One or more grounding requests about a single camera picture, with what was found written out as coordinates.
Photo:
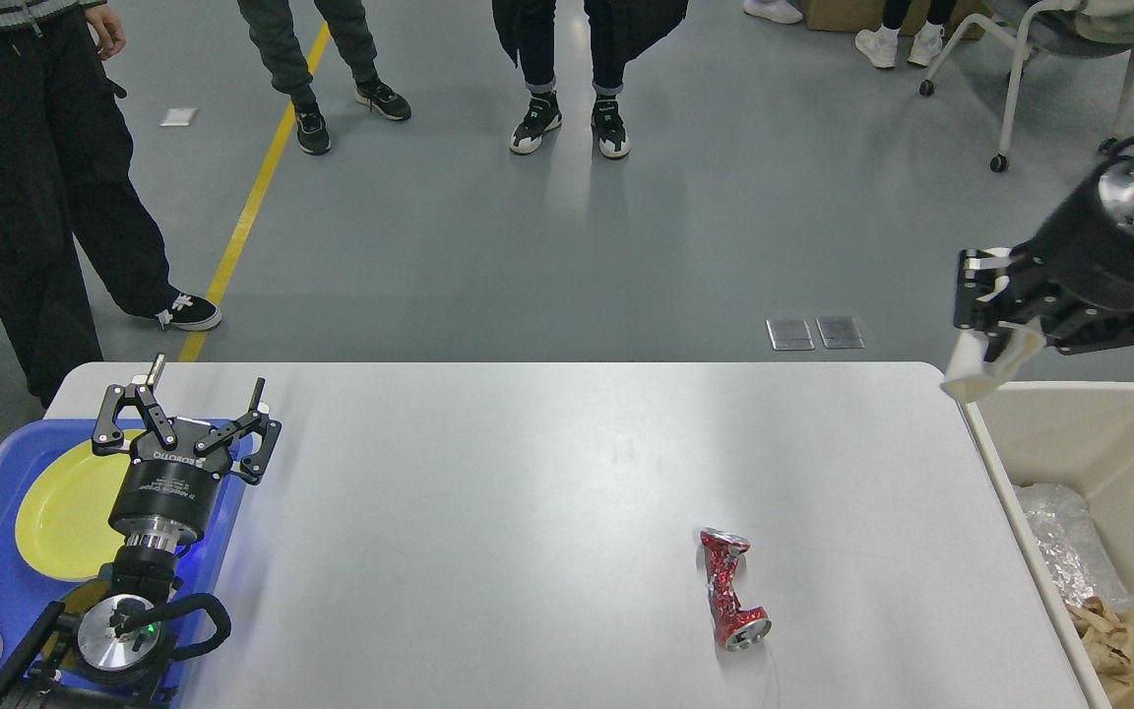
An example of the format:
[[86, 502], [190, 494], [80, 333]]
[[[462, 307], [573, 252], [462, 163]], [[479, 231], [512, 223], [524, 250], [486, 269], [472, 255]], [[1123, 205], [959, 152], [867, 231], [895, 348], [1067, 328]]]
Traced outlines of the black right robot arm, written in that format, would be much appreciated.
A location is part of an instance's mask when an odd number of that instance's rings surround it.
[[1021, 245], [965, 250], [954, 323], [985, 362], [1024, 351], [1027, 328], [1066, 354], [1133, 346], [1134, 157], [1114, 147]]

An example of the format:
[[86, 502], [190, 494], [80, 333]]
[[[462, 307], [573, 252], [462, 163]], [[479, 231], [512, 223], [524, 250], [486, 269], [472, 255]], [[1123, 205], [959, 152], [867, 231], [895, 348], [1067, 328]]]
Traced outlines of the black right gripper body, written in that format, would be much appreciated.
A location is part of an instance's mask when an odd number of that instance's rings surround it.
[[1100, 164], [1025, 248], [1078, 299], [1134, 310], [1134, 158]]

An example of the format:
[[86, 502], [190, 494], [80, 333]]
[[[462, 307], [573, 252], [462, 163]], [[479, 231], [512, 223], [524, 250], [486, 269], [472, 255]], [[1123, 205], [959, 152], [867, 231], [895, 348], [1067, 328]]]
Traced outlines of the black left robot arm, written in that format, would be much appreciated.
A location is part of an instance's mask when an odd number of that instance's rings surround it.
[[109, 510], [122, 535], [88, 609], [49, 604], [0, 669], [0, 708], [166, 708], [172, 666], [211, 655], [232, 632], [225, 605], [183, 594], [177, 562], [206, 537], [226, 476], [256, 486], [281, 432], [257, 378], [248, 410], [223, 425], [167, 414], [155, 398], [166, 358], [139, 383], [105, 390], [96, 455], [130, 458]]

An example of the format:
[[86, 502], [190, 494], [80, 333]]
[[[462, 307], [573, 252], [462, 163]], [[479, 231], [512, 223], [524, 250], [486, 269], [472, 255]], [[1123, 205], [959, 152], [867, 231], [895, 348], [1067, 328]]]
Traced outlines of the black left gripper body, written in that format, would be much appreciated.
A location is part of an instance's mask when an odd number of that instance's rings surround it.
[[197, 454], [194, 445], [215, 427], [206, 420], [172, 419], [177, 445], [167, 450], [152, 431], [129, 444], [132, 464], [111, 512], [109, 526], [130, 538], [146, 520], [170, 520], [180, 526], [179, 542], [193, 545], [206, 535], [220, 490], [221, 475], [232, 466], [228, 447], [212, 455]]

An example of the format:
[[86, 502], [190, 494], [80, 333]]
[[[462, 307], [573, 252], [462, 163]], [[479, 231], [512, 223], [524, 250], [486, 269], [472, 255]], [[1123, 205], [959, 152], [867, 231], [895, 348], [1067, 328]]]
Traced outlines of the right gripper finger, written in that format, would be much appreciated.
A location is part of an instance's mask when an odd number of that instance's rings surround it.
[[1051, 256], [1029, 246], [965, 248], [957, 262], [953, 324], [989, 334], [1005, 323], [1059, 328], [1059, 285]]
[[1044, 318], [1044, 335], [1063, 355], [1134, 347], [1134, 310], [1068, 309]]

